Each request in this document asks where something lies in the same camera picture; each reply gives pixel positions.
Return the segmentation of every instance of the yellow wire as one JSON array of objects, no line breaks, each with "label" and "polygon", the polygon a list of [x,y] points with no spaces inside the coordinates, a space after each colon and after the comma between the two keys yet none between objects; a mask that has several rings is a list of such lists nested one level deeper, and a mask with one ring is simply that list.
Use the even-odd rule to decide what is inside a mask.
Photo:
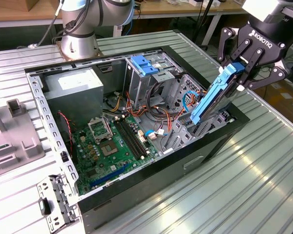
[{"label": "yellow wire", "polygon": [[117,111],[117,110],[118,110],[118,108],[119,108],[119,103],[120,103],[120,100],[121,100],[121,97],[118,97],[117,104],[116,104],[115,108],[111,110],[111,112],[115,112],[115,111]]}]

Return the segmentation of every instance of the desk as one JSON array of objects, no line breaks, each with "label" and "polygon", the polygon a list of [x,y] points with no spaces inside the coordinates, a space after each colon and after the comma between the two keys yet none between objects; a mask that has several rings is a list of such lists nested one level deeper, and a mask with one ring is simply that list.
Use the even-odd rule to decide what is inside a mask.
[{"label": "desk", "polygon": [[[219,74],[217,62],[173,31],[98,44],[105,55],[169,45],[210,82]],[[23,102],[46,152],[0,176],[0,234],[49,233],[36,184],[60,168],[23,70],[63,61],[54,45],[0,51],[0,106],[13,98]],[[95,234],[292,233],[293,125],[252,91],[240,93],[234,105],[251,120],[216,157]],[[76,222],[60,233],[84,234],[83,225]]]},{"label": "desk", "polygon": [[[0,7],[0,27],[47,25],[51,22],[56,11],[56,6],[51,4],[51,0],[40,0],[29,12],[22,12]],[[198,16],[200,7],[194,7],[189,3],[171,5],[166,0],[145,1],[141,4],[141,19],[153,18],[173,18]],[[213,16],[212,22],[203,40],[203,45],[207,45],[215,31],[215,28],[222,15],[244,14],[246,13],[239,4],[233,0],[221,3],[219,7],[212,7],[208,16]],[[135,11],[134,19],[139,13]],[[61,14],[55,24],[62,24]],[[122,26],[114,26],[113,36],[118,37],[122,34]]]}]

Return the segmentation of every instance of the ram slot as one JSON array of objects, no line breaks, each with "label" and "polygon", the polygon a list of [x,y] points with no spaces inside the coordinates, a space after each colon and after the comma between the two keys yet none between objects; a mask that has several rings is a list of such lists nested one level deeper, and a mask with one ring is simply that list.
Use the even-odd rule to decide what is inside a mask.
[{"label": "ram slot", "polygon": [[123,128],[125,129],[125,131],[128,132],[128,133],[130,133],[128,135],[131,138],[131,140],[133,142],[135,142],[135,145],[138,146],[138,148],[140,150],[140,153],[142,153],[143,156],[146,156],[147,155],[146,150],[143,148],[143,146],[141,145],[140,141],[137,139],[137,137],[135,136],[135,134],[132,132],[132,130],[129,127],[129,125],[125,121],[121,122],[121,124],[123,125]]},{"label": "ram slot", "polygon": [[125,130],[123,129],[122,125],[119,122],[115,122],[114,125],[115,125],[116,129],[118,130],[118,132],[120,133],[120,135],[122,136],[122,138],[125,141],[125,143],[128,146],[128,148],[131,150],[131,152],[135,156],[135,158],[139,159],[141,157],[141,154],[139,154],[139,151],[136,150],[136,148],[134,147],[134,144],[128,138],[128,136],[127,136]]},{"label": "ram slot", "polygon": [[141,156],[147,155],[146,150],[132,133],[132,130],[127,126],[126,122],[119,121],[114,123],[114,125],[137,160],[141,159]]}]

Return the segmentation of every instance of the red cable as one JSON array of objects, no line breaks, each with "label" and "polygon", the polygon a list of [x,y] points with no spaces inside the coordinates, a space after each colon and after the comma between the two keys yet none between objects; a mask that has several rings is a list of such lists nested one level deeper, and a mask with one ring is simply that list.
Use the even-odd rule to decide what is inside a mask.
[{"label": "red cable", "polygon": [[62,114],[61,112],[58,112],[58,114],[61,115],[65,119],[66,124],[68,126],[69,140],[70,140],[70,153],[73,154],[73,140],[72,140],[72,132],[71,132],[71,129],[70,129],[70,126],[69,126],[69,121],[66,118],[66,116],[64,114]]}]

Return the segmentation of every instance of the pci slot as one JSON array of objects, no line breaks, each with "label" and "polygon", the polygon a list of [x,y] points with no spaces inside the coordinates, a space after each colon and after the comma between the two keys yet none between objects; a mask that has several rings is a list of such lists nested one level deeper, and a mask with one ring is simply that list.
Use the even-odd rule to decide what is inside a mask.
[{"label": "pci slot", "polygon": [[123,173],[125,171],[126,167],[128,167],[129,165],[130,164],[126,164],[123,167],[121,167],[120,169],[118,169],[118,170],[116,170],[116,171],[114,171],[114,172],[112,172],[112,173],[110,173],[110,174],[108,174],[108,175],[106,175],[106,176],[104,176],[104,177],[102,177],[100,179],[97,179],[97,180],[91,182],[90,187],[94,187],[96,185],[102,184],[102,183],[108,181],[109,179],[120,175],[121,173]]},{"label": "pci slot", "polygon": [[137,160],[147,156],[146,150],[143,148],[137,137],[133,134],[131,128],[125,120],[121,119],[114,122],[114,126],[116,127],[126,145],[131,150]]}]

